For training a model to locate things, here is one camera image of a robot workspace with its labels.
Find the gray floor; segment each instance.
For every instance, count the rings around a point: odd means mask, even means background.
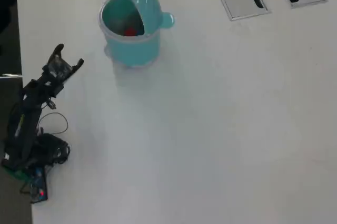
[[[0,34],[0,45],[3,54],[0,56],[0,73],[20,73],[20,47],[18,41],[17,10],[12,7],[13,21]],[[0,158],[3,152],[2,139],[6,137],[8,114],[17,101],[21,79],[0,79]],[[19,194],[21,181],[12,178],[0,167],[0,223],[30,224],[32,223],[29,198]]]

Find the teal container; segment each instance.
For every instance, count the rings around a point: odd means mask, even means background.
[[[158,0],[107,0],[99,14],[112,58],[128,67],[151,63],[160,50],[160,29],[171,28],[174,17]]]

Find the cable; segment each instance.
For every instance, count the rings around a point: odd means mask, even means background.
[[[26,195],[31,194],[29,191],[24,191],[23,190],[28,185],[28,183],[30,183],[31,181],[32,180],[30,179],[30,180],[24,182],[24,184],[21,186],[20,191],[19,191],[21,194],[26,194]]]
[[[63,114],[61,114],[61,113],[59,113],[59,112],[52,112],[52,113],[48,113],[48,114],[42,116],[41,119],[38,121],[37,128],[39,128],[40,123],[41,123],[41,121],[42,121],[43,118],[45,118],[45,117],[48,116],[48,115],[52,115],[52,114],[58,114],[58,115],[61,115],[61,116],[65,119],[65,122],[67,123],[67,127],[66,127],[63,131],[51,133],[51,135],[62,134],[62,133],[64,133],[64,132],[66,132],[66,131],[68,130],[68,127],[69,127],[68,120],[67,120],[67,118],[65,118],[65,116],[64,116]]]

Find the robotic arm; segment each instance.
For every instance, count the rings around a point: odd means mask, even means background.
[[[64,83],[83,65],[70,66],[61,56],[64,45],[59,44],[47,64],[42,76],[32,79],[22,90],[21,101],[14,105],[9,116],[5,154],[1,165],[11,172],[22,171],[35,176],[36,168],[44,170],[46,165],[63,163],[69,154],[68,144],[50,134],[37,134],[37,124],[42,105],[55,109],[51,98],[64,88]]]

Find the white table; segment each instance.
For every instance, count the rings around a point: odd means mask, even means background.
[[[336,0],[235,22],[220,0],[160,0],[176,25],[138,70],[104,54],[104,1],[18,0],[24,83],[58,43],[85,60],[55,101],[72,152],[34,224],[337,222]]]

